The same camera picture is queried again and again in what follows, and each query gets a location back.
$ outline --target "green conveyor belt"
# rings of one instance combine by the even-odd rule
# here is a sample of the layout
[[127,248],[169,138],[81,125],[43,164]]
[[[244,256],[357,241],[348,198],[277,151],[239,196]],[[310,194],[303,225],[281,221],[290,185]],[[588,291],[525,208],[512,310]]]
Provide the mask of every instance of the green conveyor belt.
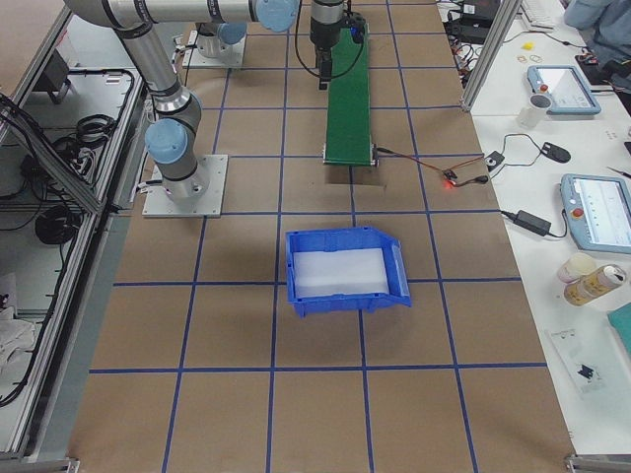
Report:
[[[353,42],[350,31],[343,29],[341,39],[333,48],[333,76],[348,69],[360,45]],[[326,148],[324,162],[328,165],[371,166],[370,84],[368,79],[368,25],[364,49],[348,74],[333,79],[328,89]]]

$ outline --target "spray can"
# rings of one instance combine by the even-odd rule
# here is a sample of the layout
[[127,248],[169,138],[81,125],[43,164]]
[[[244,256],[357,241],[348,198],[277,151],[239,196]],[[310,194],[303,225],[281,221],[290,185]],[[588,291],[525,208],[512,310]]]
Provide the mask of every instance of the spray can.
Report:
[[563,295],[572,305],[584,305],[619,288],[627,280],[620,266],[607,264],[565,287]]

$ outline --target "plastic cup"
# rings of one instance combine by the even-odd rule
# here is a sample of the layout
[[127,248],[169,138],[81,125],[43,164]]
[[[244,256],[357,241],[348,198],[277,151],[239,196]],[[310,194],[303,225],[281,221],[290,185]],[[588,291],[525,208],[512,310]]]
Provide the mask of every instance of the plastic cup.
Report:
[[596,261],[585,253],[574,253],[556,272],[557,277],[564,283],[574,281],[596,270]]
[[528,100],[528,105],[522,108],[522,111],[517,116],[517,123],[522,128],[534,128],[546,115],[551,106],[552,100],[550,97],[544,94],[533,94]]

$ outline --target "white foam insert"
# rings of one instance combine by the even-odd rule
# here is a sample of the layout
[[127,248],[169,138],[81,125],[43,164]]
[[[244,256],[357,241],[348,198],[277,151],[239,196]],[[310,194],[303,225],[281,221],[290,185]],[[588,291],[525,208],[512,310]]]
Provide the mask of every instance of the white foam insert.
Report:
[[389,293],[381,248],[294,253],[297,298]]

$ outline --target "keyboard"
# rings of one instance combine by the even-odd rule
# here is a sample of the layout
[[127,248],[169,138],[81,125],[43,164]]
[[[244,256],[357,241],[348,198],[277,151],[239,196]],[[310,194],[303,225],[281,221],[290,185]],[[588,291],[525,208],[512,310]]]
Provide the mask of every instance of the keyboard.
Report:
[[545,11],[545,0],[522,0],[522,21],[530,32],[552,32],[554,23]]

